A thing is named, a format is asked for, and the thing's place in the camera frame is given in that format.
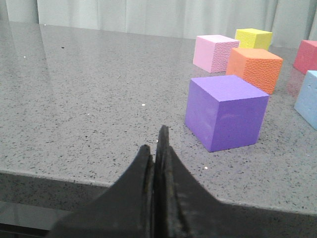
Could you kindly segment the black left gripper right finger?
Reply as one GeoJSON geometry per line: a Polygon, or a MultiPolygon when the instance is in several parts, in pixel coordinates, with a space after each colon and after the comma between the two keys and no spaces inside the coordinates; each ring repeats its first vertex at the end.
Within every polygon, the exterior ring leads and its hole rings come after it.
{"type": "Polygon", "coordinates": [[[317,217],[222,203],[208,193],[159,131],[155,162],[155,235],[158,238],[315,238],[317,217]]]}

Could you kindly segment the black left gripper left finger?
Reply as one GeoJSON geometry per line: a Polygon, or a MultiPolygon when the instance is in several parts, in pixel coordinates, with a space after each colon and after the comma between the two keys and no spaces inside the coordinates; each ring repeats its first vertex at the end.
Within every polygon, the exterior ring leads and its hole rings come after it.
{"type": "Polygon", "coordinates": [[[151,238],[154,164],[143,145],[125,173],[89,205],[60,219],[49,238],[151,238]]]}

